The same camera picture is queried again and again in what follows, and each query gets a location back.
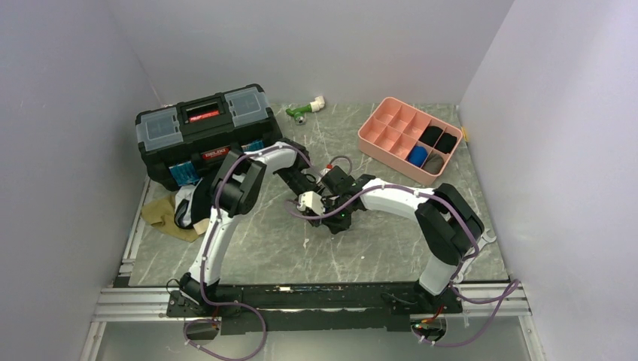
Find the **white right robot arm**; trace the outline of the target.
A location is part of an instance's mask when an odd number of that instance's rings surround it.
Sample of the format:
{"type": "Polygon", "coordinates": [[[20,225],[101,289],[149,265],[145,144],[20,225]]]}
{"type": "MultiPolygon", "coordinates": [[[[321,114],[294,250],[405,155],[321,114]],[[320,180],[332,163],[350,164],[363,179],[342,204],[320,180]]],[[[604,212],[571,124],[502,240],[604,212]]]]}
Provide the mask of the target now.
{"type": "Polygon", "coordinates": [[[320,183],[327,194],[311,218],[334,232],[346,230],[355,211],[381,211],[418,224],[430,250],[415,282],[415,304],[424,312],[435,311],[443,303],[462,265],[480,251],[485,226],[450,184],[407,187],[369,174],[353,178],[338,166],[328,170],[320,183]]]}

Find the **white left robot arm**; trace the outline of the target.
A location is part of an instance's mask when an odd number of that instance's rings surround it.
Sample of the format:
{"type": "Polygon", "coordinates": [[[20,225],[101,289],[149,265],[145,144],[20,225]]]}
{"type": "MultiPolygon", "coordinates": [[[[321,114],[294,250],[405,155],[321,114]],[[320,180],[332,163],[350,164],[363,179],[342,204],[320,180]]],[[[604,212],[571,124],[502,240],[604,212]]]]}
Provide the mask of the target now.
{"type": "Polygon", "coordinates": [[[215,289],[232,234],[252,212],[264,177],[276,174],[298,196],[318,193],[319,182],[330,168],[314,167],[305,147],[286,138],[260,150],[229,152],[208,188],[211,207],[199,252],[179,280],[181,295],[194,314],[205,316],[214,310],[215,289]]]}

